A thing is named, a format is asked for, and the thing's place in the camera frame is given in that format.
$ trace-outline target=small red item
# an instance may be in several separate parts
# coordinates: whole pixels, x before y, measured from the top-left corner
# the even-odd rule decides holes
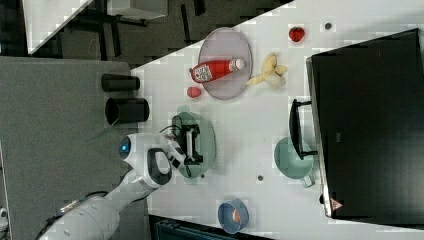
[[[189,87],[187,89],[187,95],[191,98],[197,98],[202,94],[202,90],[198,87]]]
[[[196,83],[211,82],[243,69],[245,65],[242,59],[214,60],[200,63],[196,67],[190,68],[190,75]]]
[[[299,42],[305,36],[305,30],[301,27],[294,27],[290,29],[289,37],[293,42]]]

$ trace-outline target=red ketchup bottle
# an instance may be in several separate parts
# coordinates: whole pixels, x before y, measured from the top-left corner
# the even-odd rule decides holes
[[[234,71],[243,69],[246,66],[243,59],[214,60],[200,63],[194,68],[190,68],[191,78],[197,83],[211,82],[222,78]]]

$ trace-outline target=green cup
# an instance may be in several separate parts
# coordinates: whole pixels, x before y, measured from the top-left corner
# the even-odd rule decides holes
[[[308,144],[303,142],[303,149],[311,151]],[[278,169],[287,177],[301,179],[303,187],[309,188],[315,185],[312,169],[314,167],[313,156],[305,156],[303,160],[297,155],[291,138],[281,139],[274,150],[274,160]]]

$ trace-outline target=black container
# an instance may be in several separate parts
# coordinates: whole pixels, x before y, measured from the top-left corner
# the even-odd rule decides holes
[[[105,92],[134,91],[140,88],[140,79],[133,76],[103,74],[102,89]]]
[[[149,118],[149,103],[144,98],[109,98],[105,107],[109,124],[145,122]]]

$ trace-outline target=white table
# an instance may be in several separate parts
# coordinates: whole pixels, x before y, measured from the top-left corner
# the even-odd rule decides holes
[[[28,54],[33,54],[93,0],[22,0]]]
[[[324,30],[326,22],[333,24],[330,31]],[[288,40],[294,25],[306,29],[300,44]],[[288,67],[286,86],[271,90],[265,83],[255,85],[230,101],[213,99],[206,92],[196,100],[185,94],[195,85],[188,69],[197,64],[202,42],[133,70],[142,80],[138,95],[151,106],[151,117],[139,125],[141,132],[157,133],[170,125],[178,106],[189,105],[213,122],[218,141],[217,163],[206,177],[198,185],[187,185],[174,172],[171,183],[148,198],[149,213],[220,227],[218,206],[237,197],[250,214],[242,232],[252,235],[322,240],[423,238],[424,232],[327,218],[318,202],[320,182],[303,189],[300,181],[282,175],[273,159],[275,145],[289,135],[292,100],[308,99],[307,57],[415,27],[424,29],[422,0],[296,0],[234,28],[250,44],[253,73],[259,73],[262,60],[275,52],[278,62]],[[306,142],[314,148],[310,109],[305,107],[303,115]],[[262,182],[258,175],[264,176]]]

